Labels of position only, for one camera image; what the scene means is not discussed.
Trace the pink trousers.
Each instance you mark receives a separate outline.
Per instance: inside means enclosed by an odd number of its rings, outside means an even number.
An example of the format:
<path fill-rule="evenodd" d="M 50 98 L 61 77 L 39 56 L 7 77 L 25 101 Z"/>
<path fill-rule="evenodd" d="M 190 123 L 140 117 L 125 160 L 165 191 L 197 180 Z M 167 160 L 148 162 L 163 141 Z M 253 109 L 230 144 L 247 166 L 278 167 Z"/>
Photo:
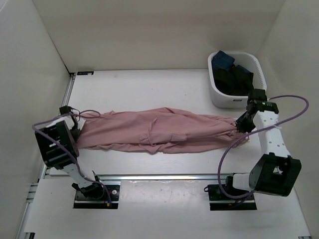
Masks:
<path fill-rule="evenodd" d="M 172 108 L 90 116 L 77 140 L 79 149 L 199 153 L 228 147 L 243 136 L 233 118 Z"/>

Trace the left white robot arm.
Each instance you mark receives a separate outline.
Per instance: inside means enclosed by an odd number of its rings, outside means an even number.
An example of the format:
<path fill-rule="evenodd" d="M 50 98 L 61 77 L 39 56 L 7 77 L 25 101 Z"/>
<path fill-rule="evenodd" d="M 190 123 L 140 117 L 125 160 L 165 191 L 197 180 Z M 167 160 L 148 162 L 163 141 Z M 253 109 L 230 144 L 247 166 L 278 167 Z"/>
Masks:
<path fill-rule="evenodd" d="M 32 125 L 44 164 L 67 173 L 79 188 L 88 187 L 88 195 L 100 199 L 105 192 L 104 186 L 96 182 L 93 172 L 82 170 L 77 160 L 76 142 L 85 121 L 70 106 L 62 106 L 59 111 L 59 116 Z"/>

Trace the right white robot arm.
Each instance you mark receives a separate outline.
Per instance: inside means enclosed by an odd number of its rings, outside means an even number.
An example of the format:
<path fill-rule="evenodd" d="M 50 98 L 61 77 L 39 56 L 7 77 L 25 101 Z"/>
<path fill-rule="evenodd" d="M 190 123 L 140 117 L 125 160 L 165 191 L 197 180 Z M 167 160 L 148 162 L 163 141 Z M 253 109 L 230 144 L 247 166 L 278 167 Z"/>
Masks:
<path fill-rule="evenodd" d="M 275 126 L 279 122 L 279 110 L 269 102 L 265 90 L 253 89 L 247 100 L 246 112 L 236 120 L 239 132 L 258 132 L 261 158 L 250 173 L 234 174 L 233 182 L 224 186 L 224 194 L 229 199 L 237 198 L 242 190 L 283 196 L 290 194 L 301 171 L 298 159 L 291 157 L 281 130 Z"/>

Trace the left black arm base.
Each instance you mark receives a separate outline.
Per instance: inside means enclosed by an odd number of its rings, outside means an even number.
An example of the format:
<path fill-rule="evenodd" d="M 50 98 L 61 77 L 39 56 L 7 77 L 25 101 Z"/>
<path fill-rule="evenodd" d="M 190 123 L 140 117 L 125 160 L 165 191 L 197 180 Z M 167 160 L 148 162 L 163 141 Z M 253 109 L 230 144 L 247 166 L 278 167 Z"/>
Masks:
<path fill-rule="evenodd" d="M 109 196 L 102 186 L 89 186 L 88 190 L 72 184 L 76 190 L 73 208 L 74 209 L 117 209 L 119 206 L 120 184 L 106 185 Z"/>

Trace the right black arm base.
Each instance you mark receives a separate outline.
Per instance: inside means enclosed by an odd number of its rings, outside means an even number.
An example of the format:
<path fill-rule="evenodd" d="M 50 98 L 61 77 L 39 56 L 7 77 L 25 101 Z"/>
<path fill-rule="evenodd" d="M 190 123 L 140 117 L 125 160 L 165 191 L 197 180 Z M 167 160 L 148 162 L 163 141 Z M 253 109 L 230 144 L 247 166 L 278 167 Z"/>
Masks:
<path fill-rule="evenodd" d="M 247 194 L 248 191 L 235 189 L 232 186 L 233 177 L 227 176 L 222 187 L 224 190 L 233 196 Z M 254 195 L 245 196 L 239 199 L 233 199 L 226 196 L 219 188 L 218 183 L 208 184 L 204 189 L 208 193 L 210 211 L 254 211 L 257 210 Z"/>

